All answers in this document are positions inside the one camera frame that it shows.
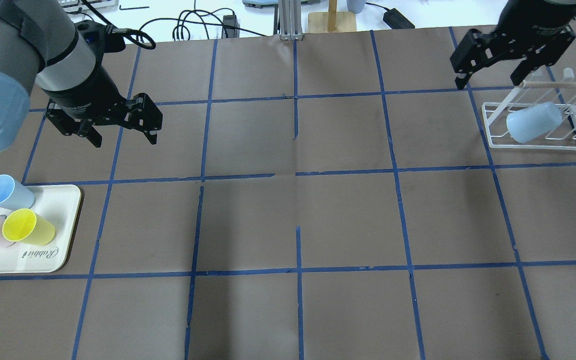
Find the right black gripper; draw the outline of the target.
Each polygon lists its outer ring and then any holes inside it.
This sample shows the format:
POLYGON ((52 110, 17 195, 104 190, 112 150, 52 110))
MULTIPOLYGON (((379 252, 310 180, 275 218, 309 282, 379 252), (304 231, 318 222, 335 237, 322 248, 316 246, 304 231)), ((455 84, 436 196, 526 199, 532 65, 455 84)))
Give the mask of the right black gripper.
POLYGON ((576 39, 576 10, 503 10, 490 33, 469 29, 450 55, 455 86, 466 88, 474 73, 498 61, 522 60, 510 74, 519 86, 530 73, 552 66, 576 39))

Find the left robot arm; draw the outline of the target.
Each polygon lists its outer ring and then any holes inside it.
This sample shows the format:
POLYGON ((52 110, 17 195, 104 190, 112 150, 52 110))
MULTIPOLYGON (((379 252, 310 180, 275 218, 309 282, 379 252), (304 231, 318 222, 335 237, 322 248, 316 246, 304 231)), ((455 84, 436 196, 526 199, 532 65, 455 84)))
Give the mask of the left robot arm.
POLYGON ((0 0, 0 152, 15 141, 38 87, 48 98, 46 117, 63 136, 102 145, 99 126, 120 126, 157 143, 163 114, 146 93, 122 96, 103 67, 126 41, 146 50, 155 41, 142 30, 73 22, 54 0, 0 0))

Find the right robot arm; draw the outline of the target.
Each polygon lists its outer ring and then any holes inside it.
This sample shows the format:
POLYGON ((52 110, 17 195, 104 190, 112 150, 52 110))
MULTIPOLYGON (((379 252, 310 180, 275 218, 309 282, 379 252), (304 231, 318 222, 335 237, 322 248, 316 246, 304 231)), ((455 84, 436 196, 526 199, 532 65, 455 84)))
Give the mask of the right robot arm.
POLYGON ((576 0, 508 0, 496 27, 467 30, 450 63, 455 86, 462 90, 484 68, 519 60, 509 79, 520 85, 530 73, 552 66, 576 41, 576 0))

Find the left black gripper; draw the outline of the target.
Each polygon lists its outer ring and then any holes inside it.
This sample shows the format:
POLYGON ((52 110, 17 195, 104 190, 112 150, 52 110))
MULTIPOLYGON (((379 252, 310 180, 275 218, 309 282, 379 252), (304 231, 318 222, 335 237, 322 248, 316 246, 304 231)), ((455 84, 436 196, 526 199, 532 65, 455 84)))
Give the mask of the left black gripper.
POLYGON ((100 148, 103 137, 94 126, 117 125, 142 133, 151 145, 158 142, 163 114, 155 102, 146 93, 126 100, 100 63, 81 84, 70 89, 44 88, 43 92, 55 104, 48 107, 46 118, 63 136, 78 136, 100 148))

